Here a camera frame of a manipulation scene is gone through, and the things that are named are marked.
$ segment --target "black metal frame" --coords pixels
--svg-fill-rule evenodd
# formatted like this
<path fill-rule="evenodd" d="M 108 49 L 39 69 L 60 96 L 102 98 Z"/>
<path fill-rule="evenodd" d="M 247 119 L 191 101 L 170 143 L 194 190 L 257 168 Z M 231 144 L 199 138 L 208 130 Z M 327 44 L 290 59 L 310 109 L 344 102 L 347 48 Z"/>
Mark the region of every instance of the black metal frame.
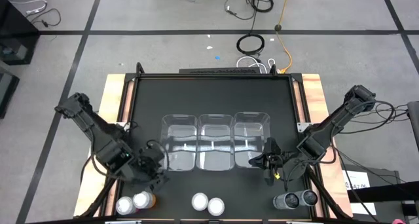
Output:
<path fill-rule="evenodd" d="M 204 75 L 204 74 L 178 74 L 178 73 L 163 73 L 163 74 L 155 74 L 155 73 L 144 73 L 144 71 L 142 70 L 141 66 L 137 66 L 137 73 L 127 73 L 125 74 L 125 79 L 124 79 L 124 86 L 122 89 L 122 98 L 121 98 L 121 102 L 119 105 L 119 112 L 118 112 L 118 121 L 122 120 L 122 115 L 123 115 L 123 109 L 126 103 L 126 94 L 128 91 L 128 85 L 130 82 L 134 81 L 134 88 L 133 88 L 133 92 L 132 95 L 135 96 L 136 95 L 136 90 L 138 88 L 138 84 L 141 81 L 141 79 L 274 79 L 274 78 L 288 78 L 289 79 L 289 86 L 291 89 L 291 95 L 293 97 L 293 106 L 294 106 L 294 113 L 295 113 L 295 121 L 296 122 L 301 122 L 300 121 L 300 117 L 299 117 L 299 111 L 297 108 L 297 99 L 296 99 L 296 94 L 295 94 L 295 90 L 294 90 L 294 86 L 293 86 L 293 81 L 297 81 L 298 82 L 298 86 L 299 86 L 299 92 L 300 92 L 300 97 L 301 97 L 301 104 L 302 104 L 302 110 L 304 113 L 304 118 L 306 122 L 310 122 L 310 113 L 308 111 L 308 105 L 307 105 L 307 99 L 306 99 L 306 94 L 305 94 L 305 90 L 304 90 L 304 84 L 302 81 L 302 75 L 300 73 L 298 74 L 281 74 L 278 75 L 276 74 L 275 71 L 271 71 L 271 74 L 219 74 L 219 75 Z M 129 115 L 128 118 L 130 120 L 132 120 L 132 116 L 133 116 L 133 111 L 134 111 L 134 106 L 135 106 L 135 98 L 131 99 L 130 102 L 130 110 L 129 110 Z M 299 140 L 302 139 L 301 135 L 298 134 L 298 138 Z M 320 180 L 321 184 L 323 184 L 323 180 L 321 178 L 321 171 L 320 171 L 320 167 L 319 165 L 315 165 L 315 172 L 316 172 L 316 176 L 318 177 L 318 179 Z M 307 174 L 305 174 L 303 176 L 303 182 L 304 185 L 311 189 L 312 188 L 312 183 L 310 182 L 310 178 L 308 177 Z M 121 196 L 121 192 L 122 192 L 122 184 L 121 181 L 117 181 L 117 188 L 116 188 L 116 192 L 115 192 L 115 199 L 114 199 L 114 203 L 113 203 L 113 207 L 115 207 L 116 202 L 118 200 L 118 198 Z M 324 198 L 321 196 L 321 209 L 323 212 L 323 216 L 328 218 L 329 217 L 329 209 L 326 205 L 326 202 L 324 201 Z M 106 209 L 106 203 L 105 201 L 103 202 L 103 205 L 101 206 L 101 209 L 104 210 Z M 317 213 L 316 213 L 316 209 L 315 207 L 310 207 L 309 208 L 309 213 L 310 213 L 310 217 L 317 217 Z M 113 208 L 113 215 L 116 215 L 116 210 Z"/>

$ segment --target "paper sign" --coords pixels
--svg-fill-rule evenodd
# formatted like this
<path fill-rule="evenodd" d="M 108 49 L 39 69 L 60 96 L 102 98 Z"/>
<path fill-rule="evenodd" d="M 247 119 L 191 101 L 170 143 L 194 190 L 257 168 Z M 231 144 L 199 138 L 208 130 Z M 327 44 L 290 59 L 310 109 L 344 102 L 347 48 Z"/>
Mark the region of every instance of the paper sign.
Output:
<path fill-rule="evenodd" d="M 345 186 L 346 190 L 350 190 L 350 184 L 348 181 L 348 177 L 346 176 L 345 170 L 343 172 L 343 177 L 345 179 Z M 351 179 L 352 187 L 354 189 L 362 189 L 362 188 L 368 188 L 369 187 L 369 180 L 368 180 L 368 174 L 366 172 L 353 172 L 348 171 L 349 178 Z M 364 203 L 365 206 L 368 208 L 370 213 L 373 215 L 377 215 L 375 211 L 374 203 Z M 367 211 L 362 207 L 362 204 L 355 203 L 351 204 L 351 209 L 354 214 L 367 214 Z"/>

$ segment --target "cylindrical container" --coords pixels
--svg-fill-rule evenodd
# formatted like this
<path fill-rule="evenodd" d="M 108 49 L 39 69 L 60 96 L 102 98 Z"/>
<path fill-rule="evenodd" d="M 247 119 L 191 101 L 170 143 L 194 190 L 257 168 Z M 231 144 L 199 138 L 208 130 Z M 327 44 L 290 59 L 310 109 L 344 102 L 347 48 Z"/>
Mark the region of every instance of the cylindrical container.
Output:
<path fill-rule="evenodd" d="M 205 210 L 208 206 L 208 197 L 204 193 L 196 193 L 192 197 L 192 207 L 196 211 Z"/>
<path fill-rule="evenodd" d="M 317 204 L 317 195 L 311 190 L 299 191 L 295 195 L 299 198 L 301 206 L 314 206 Z"/>
<path fill-rule="evenodd" d="M 151 208 L 156 204 L 156 197 L 147 191 L 143 191 L 134 195 L 134 197 L 132 197 L 132 202 L 138 209 Z"/>
<path fill-rule="evenodd" d="M 285 193 L 274 197 L 276 209 L 294 209 L 299 206 L 299 198 L 293 193 Z"/>
<path fill-rule="evenodd" d="M 134 204 L 132 203 L 132 199 L 127 196 L 118 199 L 116 207 L 117 212 L 120 215 L 133 214 L 137 211 L 136 207 L 134 207 Z"/>
<path fill-rule="evenodd" d="M 208 212 L 213 216 L 219 216 L 224 212 L 224 202 L 220 198 L 212 198 L 208 202 Z"/>

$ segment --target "plastic bin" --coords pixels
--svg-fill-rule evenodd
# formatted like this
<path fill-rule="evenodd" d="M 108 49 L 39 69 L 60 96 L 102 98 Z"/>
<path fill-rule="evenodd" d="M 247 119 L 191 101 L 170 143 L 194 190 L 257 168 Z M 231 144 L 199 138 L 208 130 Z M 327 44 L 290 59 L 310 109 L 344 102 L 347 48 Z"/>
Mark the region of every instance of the plastic bin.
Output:
<path fill-rule="evenodd" d="M 251 168 L 249 159 L 263 152 L 270 137 L 270 117 L 266 113 L 242 112 L 234 116 L 234 160 L 237 166 Z"/>
<path fill-rule="evenodd" d="M 195 166 L 197 143 L 196 117 L 166 115 L 162 119 L 160 142 L 168 150 L 169 170 L 190 171 Z M 167 168 L 166 157 L 163 167 Z"/>
<path fill-rule="evenodd" d="M 201 115 L 198 119 L 196 166 L 203 170 L 225 171 L 234 167 L 234 144 L 230 115 Z"/>

